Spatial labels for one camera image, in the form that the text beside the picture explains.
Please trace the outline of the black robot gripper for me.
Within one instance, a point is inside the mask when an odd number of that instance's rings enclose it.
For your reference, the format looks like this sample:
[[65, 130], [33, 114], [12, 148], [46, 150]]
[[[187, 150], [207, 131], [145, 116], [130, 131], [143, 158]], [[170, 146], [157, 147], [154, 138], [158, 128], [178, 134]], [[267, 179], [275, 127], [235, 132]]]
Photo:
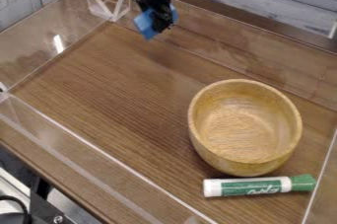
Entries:
[[169, 8], [170, 0], [135, 0], [141, 12], [153, 11], [151, 28], [161, 33], [173, 24], [171, 10]]

